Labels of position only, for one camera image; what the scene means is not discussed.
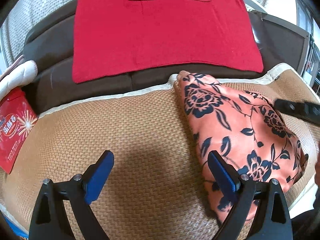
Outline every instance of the metal screw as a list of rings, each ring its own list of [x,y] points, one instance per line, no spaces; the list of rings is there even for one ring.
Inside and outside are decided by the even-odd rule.
[[[279,184],[279,181],[277,179],[271,179],[271,182],[275,185],[278,185]]]
[[[45,185],[48,185],[49,182],[50,182],[50,179],[44,179],[44,180],[42,181],[42,183],[45,184]]]
[[[82,174],[76,174],[73,176],[73,179],[76,181],[81,180],[81,178],[82,178]]]
[[[248,180],[249,179],[249,176],[247,174],[241,174],[241,179],[243,180]]]

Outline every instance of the red snack package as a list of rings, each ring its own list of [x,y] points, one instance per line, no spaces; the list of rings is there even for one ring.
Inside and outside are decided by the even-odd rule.
[[[10,174],[19,150],[38,120],[20,88],[0,102],[0,167]]]

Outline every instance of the red towel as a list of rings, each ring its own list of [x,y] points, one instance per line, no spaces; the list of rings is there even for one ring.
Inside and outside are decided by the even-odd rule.
[[[78,0],[74,34],[76,83],[192,62],[263,70],[242,0]]]

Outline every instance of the white textured wall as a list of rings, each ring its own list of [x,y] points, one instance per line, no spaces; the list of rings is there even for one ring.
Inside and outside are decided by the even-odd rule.
[[[296,0],[268,0],[265,7],[268,14],[297,25]]]

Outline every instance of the woven mat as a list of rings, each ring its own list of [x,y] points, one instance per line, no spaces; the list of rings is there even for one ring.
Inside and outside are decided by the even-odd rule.
[[[270,98],[316,100],[291,70],[269,85],[226,85]],[[85,102],[45,115],[12,173],[0,173],[0,202],[28,229],[42,180],[69,180],[108,149],[115,165],[91,208],[110,239],[211,239],[218,225],[177,89],[176,82],[170,90]],[[320,132],[296,118],[284,115],[284,120],[309,154],[303,177],[286,194],[290,205],[314,174]],[[83,239],[69,203],[65,206],[76,239]]]

